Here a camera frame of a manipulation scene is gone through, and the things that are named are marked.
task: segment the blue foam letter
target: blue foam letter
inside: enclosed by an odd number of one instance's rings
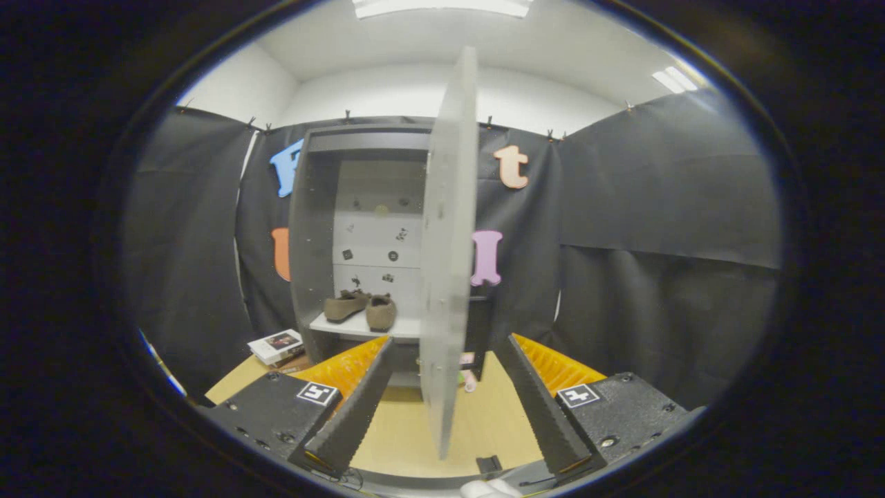
[[[282,152],[271,158],[271,164],[276,167],[277,178],[280,179],[280,197],[286,197],[292,193],[292,184],[295,182],[295,168],[298,166],[298,155],[301,153],[301,144],[304,139],[286,147]]]

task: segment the open cabinet door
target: open cabinet door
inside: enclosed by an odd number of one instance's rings
[[[421,395],[440,459],[449,451],[464,351],[476,219],[476,49],[455,65],[430,135],[421,241]]]

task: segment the orange gripper pad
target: orange gripper pad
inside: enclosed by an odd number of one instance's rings
[[[513,334],[522,352],[535,367],[550,396],[556,391],[578,384],[602,380],[605,376],[590,367],[578,363],[559,351],[534,342],[532,339]]]
[[[374,338],[317,363],[307,370],[296,372],[292,377],[337,388],[343,396],[342,402],[338,403],[340,407],[353,394],[387,339],[388,336]]]

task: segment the shoe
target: shoe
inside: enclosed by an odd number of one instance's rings
[[[386,332],[393,326],[396,320],[396,303],[390,298],[390,294],[372,296],[369,306],[366,308],[366,321],[369,322],[369,330],[372,332]]]
[[[371,297],[372,294],[362,291],[341,291],[340,298],[326,300],[326,305],[323,306],[323,315],[331,323],[341,323],[353,314],[366,309]]]

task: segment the black sticker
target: black sticker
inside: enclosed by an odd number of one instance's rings
[[[559,396],[559,398],[562,399],[562,401],[566,403],[566,406],[570,409],[602,399],[599,394],[596,394],[596,392],[590,389],[589,386],[587,386],[586,384],[576,385],[574,387],[568,387],[566,389],[560,389],[557,391],[557,395]]]

